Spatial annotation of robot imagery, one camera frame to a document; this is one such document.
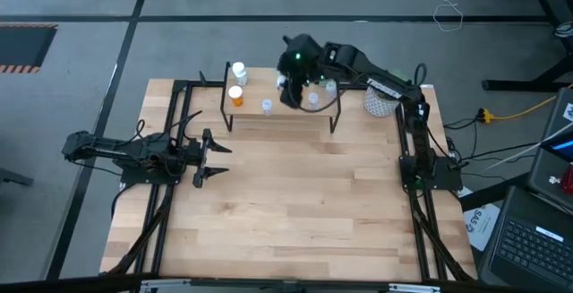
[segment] white cable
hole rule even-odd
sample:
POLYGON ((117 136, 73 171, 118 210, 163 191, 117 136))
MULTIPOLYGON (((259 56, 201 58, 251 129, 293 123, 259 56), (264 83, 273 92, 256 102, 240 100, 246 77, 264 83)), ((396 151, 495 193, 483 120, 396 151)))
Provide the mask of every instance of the white cable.
POLYGON ((438 28, 440 28, 440 30, 441 30, 442 32, 452 32, 452 31, 461 29, 461 28, 462 28, 462 25, 464 24, 464 14, 457 9, 456 6, 458 6, 458 4, 452 4, 452 3, 451 3, 450 1, 448 1, 448 0, 438 0, 438 1, 447 3, 447 4, 440 4, 440 5, 436 6, 436 9, 435 9, 434 12, 433 12, 433 20, 436 22, 436 24, 438 24, 438 28), (441 9, 441 7, 451 7, 452 9, 454 9, 454 11, 456 11, 456 13, 459 14, 460 20, 459 20, 459 25, 458 25, 457 28, 450 29, 450 30, 444 30, 444 29, 441 27, 440 22, 438 22, 438 20, 436 20, 436 15, 438 14, 438 11, 441 9))
POLYGON ((543 143, 543 142, 545 142, 545 141, 549 141, 549 140, 552 139, 553 137, 555 137, 555 136, 561 134, 561 132, 563 132, 563 131, 567 130, 568 128, 570 128, 571 126, 573 126, 573 122, 569 123, 567 126, 561 128, 559 131, 553 133, 552 135, 550 135, 549 137, 547 137, 547 138, 544 139, 543 141, 537 143, 536 145, 533 145, 532 147, 527 148, 527 149, 521 151, 520 153, 518 153, 518 154, 516 154, 516 155, 512 155, 512 156, 508 157, 507 159, 503 159, 503 160, 501 160, 501 161, 499 161, 499 162, 497 162, 497 163, 495 163, 495 164, 492 164, 492 165, 490 165, 489 167, 487 167, 487 168, 485 168, 485 169, 479 171, 477 174, 482 174, 483 172, 489 170, 490 168, 497 167, 497 166, 499 166, 501 163, 505 163, 505 162, 509 161, 510 159, 514 159, 514 158, 520 156, 521 154, 524 154, 524 153, 527 153, 527 152, 531 151, 532 149, 536 149, 537 147, 539 147, 539 145, 541 145, 541 143, 543 143))

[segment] table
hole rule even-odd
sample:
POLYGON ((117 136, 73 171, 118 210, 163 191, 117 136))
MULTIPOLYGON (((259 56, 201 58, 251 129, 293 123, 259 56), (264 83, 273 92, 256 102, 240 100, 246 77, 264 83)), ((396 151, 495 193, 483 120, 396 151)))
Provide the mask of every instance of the table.
MULTIPOLYGON (((173 82, 149 82, 140 116, 144 134, 162 131, 173 82)), ((432 106, 429 127, 445 148, 435 91, 423 93, 432 106)), ((193 88, 190 112, 203 113, 186 132, 199 136, 210 128, 233 153, 210 152, 207 163, 230 171, 197 189, 190 168, 176 186, 160 275, 419 281, 412 215, 400 187, 396 120, 370 116, 363 94, 349 90, 342 97, 335 134, 323 128, 325 116, 246 117, 230 133, 220 113, 221 89, 193 88)), ((139 236, 149 193, 149 185, 136 185, 118 200, 102 271, 139 236)), ((475 276, 459 202, 439 191, 433 200, 441 239, 475 276)), ((435 277, 432 245, 427 238, 425 244, 435 277)), ((152 254, 148 249, 144 270, 152 254)))
MULTIPOLYGON (((233 117, 253 117, 262 116, 261 103, 265 99, 272 101, 272 115, 273 116, 326 116, 329 117, 330 122, 330 132, 334 133, 336 128, 338 117, 340 116, 340 108, 338 104, 333 104, 332 106, 326 108, 325 110, 318 113, 307 113, 299 109, 290 108, 280 102, 279 91, 276 90, 277 86, 277 70, 273 68, 246 68, 248 82, 244 85, 243 95, 244 104, 240 107, 233 105, 231 97, 228 95, 227 90, 236 85, 235 75, 230 67, 230 63, 227 63, 226 76, 225 76, 225 94, 221 98, 221 112, 223 114, 224 120, 227 124, 227 129, 230 132, 233 129, 233 117), (230 115, 229 121, 227 122, 226 115, 230 115)), ((301 101, 302 108, 311 108, 308 95, 311 92, 315 92, 319 96, 318 108, 322 108, 330 102, 327 98, 327 93, 324 87, 316 84, 311 84, 308 88, 304 89, 303 100, 301 101)))

